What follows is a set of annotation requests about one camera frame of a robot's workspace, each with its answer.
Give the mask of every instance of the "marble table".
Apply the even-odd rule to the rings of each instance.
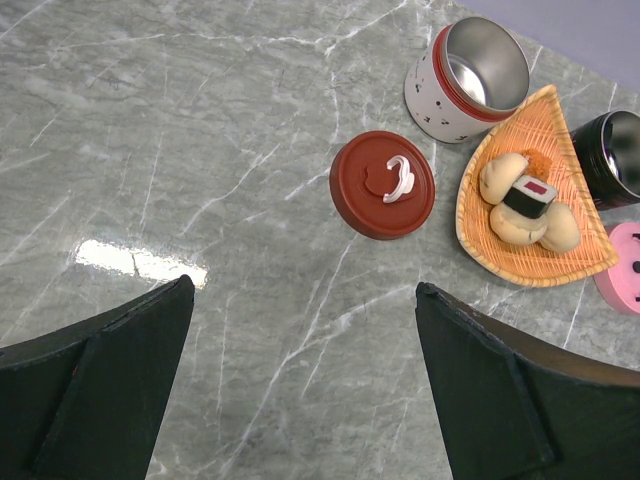
[[[0,5],[0,346],[189,273],[198,285],[148,478],[446,479],[415,328],[431,281],[571,351],[640,369],[640,323],[592,280],[530,290],[460,248],[473,144],[405,110],[444,0],[8,0]],[[638,95],[518,37],[571,128]],[[393,242],[354,233],[333,156],[386,129],[437,200]],[[603,214],[640,220],[638,208]]]

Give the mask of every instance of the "black canister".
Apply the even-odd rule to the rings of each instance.
[[[571,133],[598,210],[640,203],[640,117],[609,112]]]

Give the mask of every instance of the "red rim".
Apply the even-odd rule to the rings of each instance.
[[[452,25],[449,25],[447,28],[442,30],[436,37],[436,40],[433,44],[433,69],[435,70],[436,79],[442,87],[442,90],[456,107],[458,107],[470,117],[475,118],[476,120],[480,120],[483,122],[500,122],[502,120],[506,120],[513,114],[513,112],[516,111],[517,108],[514,108],[513,110],[509,110],[507,112],[496,114],[484,112],[465,100],[459,89],[451,83],[449,77],[446,75],[446,59],[442,56],[442,52],[444,50],[442,48],[442,44],[445,41],[447,33],[449,32],[451,27]]]

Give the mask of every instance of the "toy food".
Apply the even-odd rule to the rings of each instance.
[[[567,204],[553,202],[545,216],[548,228],[540,239],[544,248],[556,253],[566,253],[580,245],[580,228]]]
[[[546,182],[551,173],[551,165],[553,161],[546,155],[540,153],[535,148],[527,148],[523,150],[522,156],[529,160],[529,166],[524,172],[525,175],[531,175],[543,182]]]
[[[526,246],[536,243],[547,231],[547,217],[527,218],[505,203],[493,207],[489,216],[491,229],[504,242]]]
[[[500,203],[528,165],[529,161],[518,153],[505,153],[487,163],[480,172],[480,195],[484,201]]]
[[[540,218],[558,195],[558,190],[537,178],[523,175],[507,192],[503,202],[527,218]]]

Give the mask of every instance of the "white vein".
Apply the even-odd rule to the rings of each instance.
[[[171,36],[171,38],[178,38],[178,37],[198,37],[204,40],[235,40],[237,42],[241,42],[245,40],[245,37],[242,37],[240,35],[206,35],[204,33],[175,33]]]
[[[489,307],[489,311],[487,312],[487,315],[493,315],[493,313],[496,311],[496,309],[502,305],[504,302],[506,302],[507,300],[509,300],[511,297],[513,297],[516,293],[520,293],[523,290],[526,290],[526,287],[523,288],[519,288],[517,290],[514,290],[513,292],[508,293],[507,295],[505,295],[504,297],[502,297],[500,300],[498,300],[497,302],[495,302],[493,305],[491,305],[491,307]]]
[[[394,288],[393,290],[390,290],[387,293],[380,295],[379,297],[372,298],[371,300],[368,300],[362,305],[357,305],[352,309],[348,310],[347,312],[343,313],[336,320],[336,324],[338,326],[338,332],[342,333],[344,330],[349,328],[351,319],[356,314],[365,311],[367,307],[370,307],[371,305],[374,305],[381,300],[385,300],[386,298],[393,297],[394,295],[397,295],[398,293],[411,288],[413,288],[413,285],[403,285],[401,287]]]
[[[425,39],[427,40],[427,45],[431,43],[431,38],[433,37],[433,26],[429,25],[427,27],[427,33],[425,35]]]
[[[318,355],[318,361],[316,362],[316,366],[313,367],[313,370],[311,371],[311,375],[309,375],[309,379],[307,380],[307,383],[302,389],[302,393],[300,394],[300,400],[302,400],[302,397],[304,397],[304,394],[307,393],[307,389],[309,388],[309,385],[311,385],[311,381],[313,380],[313,377],[318,371],[318,367],[320,367],[320,362],[322,362],[322,357],[324,356],[324,352],[327,350],[328,345],[329,345],[329,340],[324,342],[324,347],[322,347],[322,351],[320,352],[320,355]]]
[[[91,88],[93,86],[94,83],[96,83],[96,81],[105,73],[107,73],[112,67],[115,67],[118,63],[120,63],[120,60],[122,60],[124,57],[126,57],[127,55],[124,54],[122,55],[120,58],[117,58],[116,60],[114,60],[113,62],[111,62],[109,65],[107,65],[105,67],[104,70],[102,70],[98,75],[96,75],[94,77],[94,79],[89,83],[89,85],[87,85],[88,88]]]
[[[336,92],[336,74],[333,72],[331,72],[331,97],[333,98],[333,106],[336,112],[336,128],[331,134],[331,139],[329,140],[329,143],[333,145],[338,139],[338,130],[340,128],[340,110],[338,108],[338,93]]]
[[[198,325],[198,332],[196,333],[196,338],[193,342],[193,368],[191,369],[191,383],[195,380],[196,370],[198,369],[198,340],[200,340],[202,330],[204,330],[204,325]]]
[[[234,63],[233,65],[228,66],[220,75],[219,77],[224,76],[229,70],[231,70],[236,64]],[[195,101],[195,99],[198,97],[198,95],[200,94],[200,90],[202,90],[202,87],[204,87],[207,82],[209,81],[209,79],[211,78],[211,75],[213,75],[213,72],[215,72],[218,69],[218,67],[214,67],[213,70],[211,70],[207,76],[204,78],[204,80],[202,81],[202,83],[200,84],[200,86],[198,87],[198,90],[196,90],[195,95],[193,96],[193,98],[191,99],[191,104],[193,104],[193,102]]]
[[[349,5],[349,7],[351,7],[351,10],[349,10],[343,17],[342,20],[340,20],[340,22],[338,22],[338,25],[336,25],[336,30],[340,27],[340,25],[342,25],[346,20],[349,20],[354,13],[356,13],[365,3],[367,3],[367,0],[363,0],[362,2],[359,2],[357,5]]]
[[[578,95],[578,94],[580,94],[580,93],[584,92],[584,91],[585,91],[587,88],[589,88],[591,85],[593,85],[593,83],[587,83],[584,87],[579,88],[579,89],[578,89],[578,90],[576,90],[575,92],[568,93],[568,94],[566,94],[565,96],[561,97],[560,99],[561,99],[561,100],[566,100],[566,99],[568,99],[568,98],[573,98],[573,97],[575,97],[576,95]]]
[[[7,130],[7,128],[9,128],[9,126],[13,123],[13,121],[18,118],[18,114],[14,114],[13,117],[11,117],[11,120],[9,120],[9,122],[2,127],[2,130],[0,130],[0,133],[4,135],[4,132]]]
[[[66,43],[67,40],[69,40],[71,37],[73,37],[76,33],[83,31],[85,28],[87,28],[89,25],[92,25],[93,23],[95,23],[100,17],[102,16],[102,14],[100,15],[96,15],[93,19],[89,20],[88,22],[86,22],[84,25],[82,25],[80,28],[73,30],[69,35],[67,35],[66,37],[64,37],[64,40],[62,40],[58,46],[53,50],[53,55],[51,56],[49,63],[51,63],[56,56],[58,55],[58,51],[60,50],[60,48]]]
[[[151,196],[151,189],[153,188],[153,179],[156,177],[156,170],[158,169],[158,157],[160,156],[160,150],[162,149],[162,137],[164,137],[164,132],[160,134],[160,140],[158,141],[158,150],[156,151],[156,158],[153,161],[153,170],[151,172],[151,178],[149,179],[149,188],[147,189],[147,198],[144,201],[144,207],[142,208],[140,225],[144,225],[144,221],[147,216],[147,205],[149,205],[149,197]]]
[[[375,420],[376,420],[376,417],[378,415],[378,409],[379,408],[390,407],[390,406],[395,405],[395,404],[400,403],[400,402],[405,402],[405,404],[406,404],[405,406],[408,408],[408,405],[411,402],[416,400],[416,398],[418,397],[420,392],[422,392],[424,390],[424,388],[425,387],[420,387],[418,389],[418,391],[416,392],[415,396],[413,396],[413,397],[400,397],[400,398],[396,398],[394,400],[391,400],[390,402],[386,402],[386,403],[382,403],[382,404],[373,406],[373,414],[371,415],[371,424],[369,425],[369,433],[367,434],[367,438],[366,438],[366,440],[364,442],[364,447],[362,449],[363,452],[366,451],[367,447],[369,446],[369,441],[371,440],[371,434],[373,433],[373,427],[374,427],[374,424],[375,424]],[[387,462],[387,456],[385,455],[385,458],[384,458],[384,460],[382,462],[382,471],[380,472],[378,478],[382,478],[382,474],[384,473],[384,467],[386,465],[386,462]],[[362,468],[358,472],[358,475],[357,475],[356,478],[358,478],[358,479],[363,478],[363,473],[364,473],[364,468]]]
[[[359,459],[362,459],[367,452],[367,447],[369,446],[369,441],[371,440],[371,435],[373,434],[373,427],[375,425],[376,422],[376,417],[378,416],[378,408],[380,408],[380,405],[375,405],[373,407],[373,412],[371,414],[371,424],[369,425],[369,432],[367,433],[367,438],[364,441],[364,447],[361,450]],[[369,478],[369,476],[365,473],[366,470],[366,464],[364,464],[364,462],[362,462],[361,460],[358,460],[358,464],[361,464],[362,466],[358,469],[358,473],[356,474],[356,480],[360,480],[362,478]]]
[[[367,129],[367,107],[369,106],[370,101],[371,99],[368,98],[366,101],[362,102],[362,116],[360,118],[360,121],[362,122],[362,128],[364,128],[365,130]]]
[[[216,404],[216,412],[220,412],[222,405],[222,379],[224,378],[224,355],[227,351],[227,320],[229,318],[229,303],[236,294],[227,296],[227,303],[224,309],[224,324],[222,327],[222,352],[220,353],[220,378],[218,378],[218,403]]]
[[[54,275],[54,277],[49,280],[49,283],[47,283],[47,285],[45,285],[44,289],[42,289],[42,291],[40,292],[40,294],[36,297],[36,299],[31,302],[31,304],[24,308],[24,310],[22,310],[22,312],[20,313],[20,316],[18,317],[18,319],[13,323],[13,325],[11,325],[11,327],[9,327],[9,329],[2,335],[2,338],[0,338],[0,341],[4,341],[5,338],[7,338],[11,332],[13,332],[16,327],[18,327],[19,325],[22,325],[22,319],[24,317],[26,317],[29,313],[31,313],[33,311],[34,308],[36,308],[40,302],[42,301],[42,299],[44,298],[45,294],[47,293],[47,291],[49,290],[49,288],[51,287],[51,285],[53,285],[53,283],[60,278],[62,272],[57,273],[56,275]]]
[[[162,42],[162,58],[164,59],[164,96],[162,97],[162,99],[166,100],[167,99],[167,81],[169,80],[169,69],[167,67],[167,47],[164,41]]]
[[[245,9],[245,11],[244,11],[244,14],[245,14],[245,15],[246,15],[246,14],[248,14],[248,13],[251,11],[251,9],[253,8],[253,4],[254,4],[254,2],[255,2],[255,0],[251,0],[251,1],[249,2],[249,5],[247,5],[247,8],[246,8],[246,9]]]
[[[187,92],[189,91],[189,83],[191,83],[191,79],[193,78],[193,75],[189,76],[189,78],[187,78],[187,81],[184,82],[184,84],[186,85],[184,92],[182,92],[182,95],[180,95],[180,98],[178,98],[178,101],[176,102],[176,105],[180,105],[180,102],[182,101],[182,99],[184,98],[184,96],[187,94]]]
[[[309,295],[309,301],[307,302],[307,307],[304,309],[304,316],[306,317],[309,313],[309,308],[311,308],[311,304],[316,298],[316,293],[318,293],[318,288],[320,288],[320,284],[324,280],[324,274],[320,278],[320,280],[313,283],[313,287],[311,288],[311,295]]]
[[[540,58],[540,54],[542,53],[542,45],[540,45],[538,47],[538,51],[536,52],[536,56],[533,57],[533,62],[531,62],[531,70],[530,72],[533,72],[533,69],[536,68],[536,65],[538,63],[538,58]]]
[[[433,142],[431,144],[431,163],[433,166],[433,176],[435,178],[438,177],[438,146],[436,145],[436,142]]]
[[[249,215],[248,217],[243,218],[242,220],[240,220],[240,222],[247,222],[247,223],[251,223],[253,222],[256,218],[261,217],[262,215],[264,215],[265,213],[267,213],[269,210],[264,210],[262,212],[258,212],[258,213],[254,213],[253,215]]]
[[[224,195],[221,195],[219,197],[214,197],[214,198],[211,198],[211,199],[207,200],[204,203],[204,205],[202,205],[202,207],[200,207],[200,209],[196,213],[193,214],[191,219],[184,226],[184,228],[182,229],[181,235],[184,235],[185,233],[187,233],[187,231],[189,231],[189,229],[196,222],[196,220],[198,220],[200,215],[202,215],[211,205],[213,205],[216,202],[219,202],[220,200],[224,200],[229,195],[231,195],[233,192],[235,192],[238,188],[240,188],[240,185],[242,185],[242,182],[245,181],[245,179],[249,176],[249,174],[251,174],[251,172],[253,172],[256,168],[260,167],[267,160],[269,160],[269,158],[271,158],[271,156],[274,153],[276,153],[276,150],[278,150],[278,148],[280,148],[280,144],[276,145],[274,147],[274,149],[271,150],[264,157],[262,157],[260,155],[258,157],[256,157],[256,159],[251,164],[251,167],[249,167],[249,169],[244,173],[244,175],[242,175],[242,177],[240,177],[240,180],[238,180],[238,183],[236,183],[235,186],[231,190],[229,190],[227,193],[225,193]]]
[[[396,451],[396,443],[398,443],[398,438],[400,437],[400,429],[404,425],[404,420],[407,418],[407,410],[409,410],[409,404],[411,400],[409,400],[404,405],[404,412],[402,413],[402,418],[400,419],[400,423],[398,424],[398,428],[396,428],[396,434],[393,437],[393,443],[391,444],[391,453]]]
[[[611,105],[613,104],[613,97],[615,96],[617,89],[618,89],[618,84],[614,83],[613,89],[611,90],[611,98],[609,99],[609,107],[607,108],[607,111],[611,111]]]
[[[516,328],[516,325],[518,324],[518,314],[520,313],[521,308],[522,308],[522,299],[517,303],[516,311],[513,313],[513,323],[511,324],[513,328]]]
[[[331,277],[331,280],[329,281],[329,284],[327,285],[326,293],[325,293],[322,301],[320,302],[320,305],[318,306],[318,309],[316,310],[316,314],[315,314],[313,320],[311,321],[311,324],[309,325],[309,330],[307,331],[307,335],[304,337],[304,340],[302,341],[302,343],[300,343],[300,346],[295,351],[293,351],[293,352],[289,351],[289,353],[287,353],[287,355],[284,357],[284,360],[282,360],[282,362],[280,363],[280,365],[276,369],[275,373],[271,377],[271,380],[269,381],[269,384],[267,385],[267,389],[265,390],[265,392],[264,392],[264,394],[262,396],[262,400],[261,400],[260,404],[258,405],[258,409],[256,410],[255,414],[251,418],[251,421],[249,422],[249,424],[245,428],[244,433],[242,434],[242,437],[240,439],[240,442],[238,443],[238,446],[233,451],[231,457],[224,463],[224,465],[222,465],[222,468],[221,468],[220,472],[221,472],[223,478],[226,477],[226,475],[229,473],[229,471],[231,470],[231,467],[233,467],[233,462],[235,461],[236,458],[238,458],[238,455],[240,455],[240,452],[242,452],[242,450],[244,449],[245,445],[247,444],[247,439],[249,438],[249,435],[251,434],[251,430],[253,428],[253,425],[256,422],[256,420],[258,419],[258,417],[260,416],[260,414],[262,413],[262,410],[264,409],[264,406],[266,405],[267,400],[269,399],[269,396],[271,395],[271,390],[273,389],[273,386],[275,385],[275,383],[280,378],[280,375],[282,374],[282,370],[284,369],[284,367],[292,359],[294,359],[295,357],[300,355],[300,353],[302,353],[303,351],[305,351],[307,348],[309,348],[311,346],[311,344],[307,345],[307,340],[311,337],[311,335],[313,335],[313,333],[316,330],[316,325],[317,325],[317,322],[318,322],[318,318],[320,317],[320,312],[322,310],[322,307],[324,306],[325,302],[327,301],[327,298],[329,297],[329,294],[331,292],[331,287],[333,286],[333,282],[335,281],[335,278],[338,275],[338,272],[340,272],[340,268],[342,266],[342,262],[344,261],[344,258],[347,256],[347,253],[349,253],[349,249],[351,248],[351,245],[353,244],[353,242],[355,241],[356,238],[357,237],[354,236],[353,239],[347,244],[346,248],[342,252],[342,255],[340,256],[340,260],[338,261],[338,265],[336,266],[336,269],[335,269],[335,271],[333,273],[333,276]]]
[[[0,68],[0,71],[2,71],[2,72],[6,72],[6,71],[16,72],[16,71],[24,71],[24,70],[41,70],[41,69],[45,68],[46,66],[47,66],[46,63],[42,63],[40,65],[31,65],[29,67],[3,67],[3,68]]]
[[[151,290],[153,290],[154,288],[156,288],[158,285],[160,285],[161,281],[160,280],[156,280],[155,282],[153,282],[153,285],[151,285],[149,287],[149,289],[147,290],[147,292],[150,292]]]
[[[40,223],[38,223],[35,227],[33,227],[33,229],[31,230],[31,232],[29,232],[25,237],[22,238],[22,240],[20,240],[20,242],[18,243],[18,245],[16,245],[16,247],[11,250],[9,253],[7,253],[4,258],[2,260],[0,260],[0,267],[5,265],[9,260],[11,260],[11,258],[18,252],[18,250],[20,250],[22,248],[22,246],[29,240],[31,239],[38,230],[40,230],[40,228],[47,222],[47,220],[49,220],[51,217],[53,217],[56,212],[58,210],[60,210],[62,208],[62,206],[67,203],[67,201],[69,201],[69,199],[71,198],[70,195],[67,195],[66,197],[64,197],[62,199],[61,202],[59,202],[54,209],[49,212],[49,214],[44,217],[42,219],[42,221],[40,221]]]
[[[153,60],[152,60],[152,61],[150,61],[150,62],[147,64],[147,66],[146,66],[146,67],[144,67],[144,68],[142,69],[142,71],[141,71],[138,75],[136,75],[136,76],[135,76],[135,78],[133,79],[133,82],[132,82],[132,83],[135,83],[135,82],[136,82],[136,80],[138,80],[138,78],[140,78],[140,77],[142,76],[142,74],[143,74],[144,72],[146,72],[146,71],[147,71],[147,69],[148,69],[151,65],[153,65]]]
[[[150,473],[149,475],[147,475],[147,480],[149,480],[150,478],[153,478],[155,476],[164,477],[165,474],[168,472],[167,467],[165,467],[164,464],[160,460],[158,460],[156,457],[154,457],[152,455],[151,456],[151,465],[153,465],[153,464],[160,465],[160,471],[154,472],[154,473]]]
[[[329,171],[331,170],[331,167],[327,167],[325,170],[323,170],[322,172],[320,172],[319,174],[311,177],[309,180],[302,182],[300,185],[298,185],[296,188],[294,188],[289,194],[287,194],[284,199],[285,200],[291,200],[293,197],[295,197],[298,193],[300,193],[301,190],[303,190],[304,188],[308,187],[309,185],[311,185],[313,182],[315,182],[316,180],[318,180],[319,178],[322,177],[326,177],[327,175],[329,175]]]
[[[7,30],[5,30],[4,32],[0,33],[0,40],[2,40],[4,38],[4,36],[9,33],[10,31],[12,31],[14,28],[16,28],[18,25],[20,25],[22,22],[24,22],[27,18],[29,18],[31,15],[33,15],[34,13],[36,13],[38,10],[40,10],[42,7],[44,7],[45,5],[51,3],[53,0],[45,0],[44,2],[42,2],[40,5],[38,5],[37,7],[33,8],[31,11],[29,11],[28,13],[26,13],[22,18],[20,18],[20,20],[18,20],[16,23],[14,23],[13,25],[11,25]]]
[[[64,47],[60,47],[60,49],[65,50],[68,48],[78,48],[78,47],[98,47],[98,46],[106,46],[106,45],[118,45],[120,43],[135,43],[135,42],[141,42],[144,40],[153,40],[155,38],[163,38],[163,37],[166,37],[164,33],[158,33],[157,35],[150,35],[148,37],[116,38],[113,40],[105,40],[104,42],[77,43],[75,45],[65,45]]]
[[[333,50],[338,46],[339,43],[343,42],[344,40],[348,40],[350,38],[355,37],[356,35],[358,35],[360,32],[362,32],[363,30],[366,30],[367,28],[375,25],[376,23],[378,23],[380,20],[388,17],[389,15],[393,14],[394,12],[396,12],[397,10],[400,10],[401,8],[403,8],[404,6],[407,5],[407,3],[409,3],[409,0],[403,0],[403,2],[392,8],[391,10],[389,10],[387,13],[380,15],[378,18],[371,20],[369,23],[362,25],[360,27],[355,27],[353,28],[347,35],[344,35],[342,37],[339,37],[338,39],[336,39],[336,41],[334,42],[333,45],[329,46],[325,52],[324,55],[325,57],[328,57],[329,55],[331,55],[331,52],[333,52]]]
[[[320,38],[317,38],[315,40],[307,40],[307,39],[304,39],[304,38],[286,36],[286,37],[277,37],[277,38],[265,38],[264,40],[266,40],[267,43],[293,42],[293,43],[298,43],[298,44],[304,45],[304,46],[314,46],[314,45],[318,45],[320,42],[322,42],[322,40],[324,40],[324,37],[320,37]]]
[[[393,269],[389,269],[389,270],[383,270],[381,266],[378,266],[376,268],[370,268],[368,270],[365,270],[362,273],[358,273],[357,275],[353,275],[351,277],[345,278],[344,280],[341,280],[340,282],[338,282],[338,285],[346,285],[347,283],[351,283],[354,280],[357,280],[358,278],[362,278],[362,277],[366,277],[368,275],[371,275],[373,272],[380,273],[382,271],[388,272],[388,271],[392,271],[392,270],[396,270],[396,269],[393,268]]]
[[[118,188],[118,193],[122,193],[122,187],[124,187],[124,181],[127,178],[127,169],[129,168],[129,159],[131,158],[131,154],[133,152],[130,152],[129,155],[127,155],[127,160],[124,162],[124,168],[122,169],[122,181],[120,182],[120,187]]]
[[[109,125],[109,128],[107,128],[107,138],[104,141],[104,146],[107,149],[107,152],[109,151],[109,142],[111,141],[111,125]]]
[[[47,158],[49,155],[51,155],[51,153],[44,153],[42,155],[38,155],[37,157],[30,158],[29,160],[24,160],[23,162],[15,163],[13,165],[9,165],[8,167],[0,168],[0,174],[9,172],[11,170],[15,170],[16,168],[22,168],[22,167],[24,167],[26,165],[29,165],[29,164],[34,163],[34,162],[37,162],[38,160],[42,160],[43,158]]]
[[[56,118],[58,118],[58,116],[60,115],[60,113],[61,113],[61,112],[62,112],[62,111],[60,111],[60,112],[56,113],[56,114],[53,116],[53,118],[49,121],[49,123],[47,123],[47,124],[42,128],[42,130],[40,130],[40,133],[38,133],[38,135],[36,135],[36,136],[33,138],[33,140],[31,140],[31,144],[29,145],[29,148],[33,147],[33,145],[34,145],[34,144],[38,141],[38,139],[42,136],[42,134],[44,133],[44,131],[45,131],[47,128],[49,128],[53,122],[55,122],[55,121],[56,121]]]
[[[584,295],[584,289],[587,286],[587,279],[582,282],[582,290],[580,290],[580,296],[578,297],[578,304],[576,305],[576,309],[573,312],[573,317],[571,318],[571,325],[569,325],[569,331],[567,332],[567,338],[562,345],[562,348],[567,348],[567,344],[569,343],[569,337],[571,336],[571,331],[573,330],[573,324],[576,321],[576,317],[578,316],[578,311],[580,310],[580,304],[582,303],[582,295]]]

